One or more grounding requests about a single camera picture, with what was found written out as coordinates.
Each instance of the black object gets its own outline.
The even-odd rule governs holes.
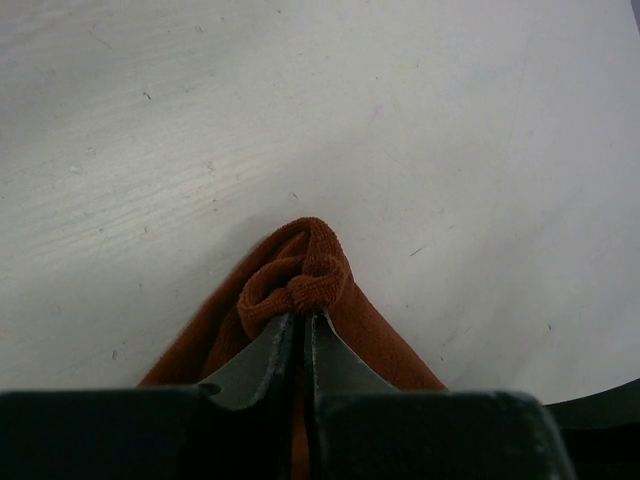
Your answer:
[[[288,478],[301,364],[315,479],[565,480],[569,458],[580,478],[640,478],[638,382],[548,409],[518,393],[400,393],[324,313],[273,319],[198,385],[1,395],[0,477]]]

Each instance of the orange towel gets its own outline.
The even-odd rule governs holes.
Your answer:
[[[275,315],[326,309],[340,337],[401,390],[443,390],[356,285],[335,233],[301,218],[263,240],[202,306],[141,385],[196,383],[228,362]],[[308,477],[301,392],[294,412],[293,478]]]

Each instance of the folded cloth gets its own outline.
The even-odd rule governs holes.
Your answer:
[[[274,316],[327,310],[338,335],[401,390],[444,390],[356,285],[335,233],[300,218],[240,262],[144,377],[141,386],[196,383],[245,348]],[[302,392],[296,394],[292,477],[308,477]]]

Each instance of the brown cloth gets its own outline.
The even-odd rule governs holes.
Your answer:
[[[239,353],[278,314],[326,309],[340,337],[401,390],[444,390],[356,285],[335,233],[300,218],[267,237],[206,301],[142,386],[196,383]],[[294,412],[293,478],[308,477],[301,382]]]

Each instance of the white table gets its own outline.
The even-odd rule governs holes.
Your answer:
[[[0,40],[0,388],[134,385],[303,215],[453,388],[640,376],[629,1],[6,0]]]

